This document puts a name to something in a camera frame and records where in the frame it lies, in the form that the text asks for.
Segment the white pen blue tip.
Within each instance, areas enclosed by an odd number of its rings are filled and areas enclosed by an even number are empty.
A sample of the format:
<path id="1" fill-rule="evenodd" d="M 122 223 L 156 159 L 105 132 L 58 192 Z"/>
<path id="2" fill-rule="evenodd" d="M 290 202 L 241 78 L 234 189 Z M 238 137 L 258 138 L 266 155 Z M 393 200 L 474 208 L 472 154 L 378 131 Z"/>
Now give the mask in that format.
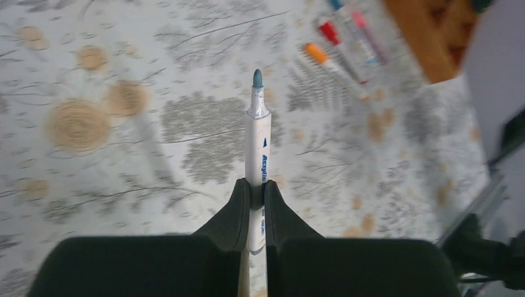
<path id="1" fill-rule="evenodd" d="M 350 32 L 354 42 L 356 42 L 363 51 L 366 63 L 378 63 L 377 54 L 372 48 L 371 43 L 365 37 L 363 30 L 358 26 L 357 17 L 354 17 L 353 15 L 355 11 L 351 6 L 349 4 L 344 4 L 344 2 L 340 0 L 330 0 L 329 3 L 335 10 L 338 18 L 341 19 L 347 30 Z"/>

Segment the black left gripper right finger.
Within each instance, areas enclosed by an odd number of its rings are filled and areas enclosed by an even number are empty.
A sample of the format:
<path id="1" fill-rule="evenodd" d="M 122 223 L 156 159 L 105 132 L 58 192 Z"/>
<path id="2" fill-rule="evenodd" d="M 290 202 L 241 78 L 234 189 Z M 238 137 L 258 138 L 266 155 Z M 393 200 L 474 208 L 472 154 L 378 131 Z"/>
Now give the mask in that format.
<path id="1" fill-rule="evenodd" d="M 449 260 L 420 239 L 326 238 L 264 188 L 269 296 L 459 296 Z"/>

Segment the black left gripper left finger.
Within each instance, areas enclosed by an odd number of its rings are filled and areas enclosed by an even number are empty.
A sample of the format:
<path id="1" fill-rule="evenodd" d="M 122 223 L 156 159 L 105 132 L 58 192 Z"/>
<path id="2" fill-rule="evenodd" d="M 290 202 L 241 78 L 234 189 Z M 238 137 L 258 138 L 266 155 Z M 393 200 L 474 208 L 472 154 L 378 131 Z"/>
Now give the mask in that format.
<path id="1" fill-rule="evenodd" d="M 88 236 L 61 241 L 29 296 L 248 296 L 250 190 L 189 235 Z"/>

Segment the pink pen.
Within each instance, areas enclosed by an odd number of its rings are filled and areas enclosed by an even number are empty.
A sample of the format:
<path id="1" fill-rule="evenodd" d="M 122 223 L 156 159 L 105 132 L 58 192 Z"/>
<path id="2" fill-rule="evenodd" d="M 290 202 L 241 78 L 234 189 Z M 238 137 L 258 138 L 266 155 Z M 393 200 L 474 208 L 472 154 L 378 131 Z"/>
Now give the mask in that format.
<path id="1" fill-rule="evenodd" d="M 359 32 L 365 39 L 365 44 L 367 45 L 369 52 L 373 54 L 375 60 L 380 64 L 387 64 L 389 59 L 379 44 L 375 34 L 372 32 L 371 27 L 369 26 L 364 15 L 358 11 L 353 10 L 351 12 L 352 20 L 359 29 Z"/>

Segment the white pen red tip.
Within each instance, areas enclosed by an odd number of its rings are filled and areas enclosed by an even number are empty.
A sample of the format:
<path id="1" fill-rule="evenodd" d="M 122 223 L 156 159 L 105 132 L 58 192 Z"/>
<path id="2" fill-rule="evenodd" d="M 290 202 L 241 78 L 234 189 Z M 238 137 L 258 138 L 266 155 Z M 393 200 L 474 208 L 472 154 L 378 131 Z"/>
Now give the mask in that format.
<path id="1" fill-rule="evenodd" d="M 334 62 L 318 45 L 315 43 L 306 43 L 304 46 L 305 53 L 324 71 L 332 75 L 343 86 L 354 92 L 355 96 L 366 101 L 370 98 L 368 93 L 336 62 Z"/>
<path id="2" fill-rule="evenodd" d="M 358 65 L 356 55 L 352 54 L 349 47 L 342 41 L 334 23 L 325 17 L 318 18 L 317 23 L 323 36 L 333 45 L 333 47 L 335 47 L 356 81 L 362 85 L 367 83 L 368 79 Z"/>

